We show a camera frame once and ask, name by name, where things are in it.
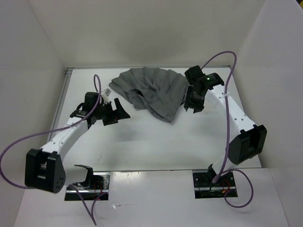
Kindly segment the grey pleated skirt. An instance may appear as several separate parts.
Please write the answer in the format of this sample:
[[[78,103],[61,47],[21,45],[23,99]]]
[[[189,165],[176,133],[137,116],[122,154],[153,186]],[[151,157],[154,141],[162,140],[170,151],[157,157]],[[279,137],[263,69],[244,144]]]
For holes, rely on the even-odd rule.
[[[158,120],[173,122],[184,103],[189,83],[185,76],[161,68],[131,68],[120,73],[109,87],[136,110],[148,110]]]

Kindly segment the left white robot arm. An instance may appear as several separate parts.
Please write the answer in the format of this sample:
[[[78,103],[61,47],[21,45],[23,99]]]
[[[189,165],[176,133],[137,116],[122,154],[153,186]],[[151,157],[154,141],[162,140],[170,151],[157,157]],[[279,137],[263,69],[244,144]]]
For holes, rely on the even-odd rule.
[[[86,133],[96,121],[105,126],[128,119],[118,98],[114,99],[116,109],[106,92],[87,92],[84,102],[73,111],[64,127],[50,142],[40,149],[30,149],[26,155],[25,185],[29,188],[58,193],[63,186],[78,183],[83,189],[94,184],[92,168],[77,164],[76,170],[65,170],[63,160],[76,141]]]

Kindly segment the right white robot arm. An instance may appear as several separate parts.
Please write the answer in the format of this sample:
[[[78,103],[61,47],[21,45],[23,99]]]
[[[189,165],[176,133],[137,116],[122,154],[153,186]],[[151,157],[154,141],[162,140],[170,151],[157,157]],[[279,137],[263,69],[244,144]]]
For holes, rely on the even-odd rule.
[[[208,168],[208,182],[218,186],[224,175],[263,150],[267,130],[253,122],[225,90],[224,81],[217,73],[204,74],[199,66],[185,71],[189,82],[184,109],[199,113],[208,101],[228,123],[228,145],[222,157]]]

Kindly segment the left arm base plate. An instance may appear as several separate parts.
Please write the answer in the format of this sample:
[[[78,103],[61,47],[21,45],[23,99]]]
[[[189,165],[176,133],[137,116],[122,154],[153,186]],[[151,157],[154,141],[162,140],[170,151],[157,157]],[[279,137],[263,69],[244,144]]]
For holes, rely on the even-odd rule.
[[[68,186],[65,201],[80,201],[79,191],[84,201],[107,201],[109,198],[110,172],[93,172],[90,180]]]

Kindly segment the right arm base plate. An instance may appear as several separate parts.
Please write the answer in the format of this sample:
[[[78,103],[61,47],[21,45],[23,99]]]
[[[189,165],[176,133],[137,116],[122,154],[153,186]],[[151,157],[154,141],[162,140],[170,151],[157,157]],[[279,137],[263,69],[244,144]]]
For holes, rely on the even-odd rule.
[[[195,199],[212,199],[226,197],[238,197],[233,173],[221,177],[216,183],[212,183],[211,176],[206,169],[192,171]]]

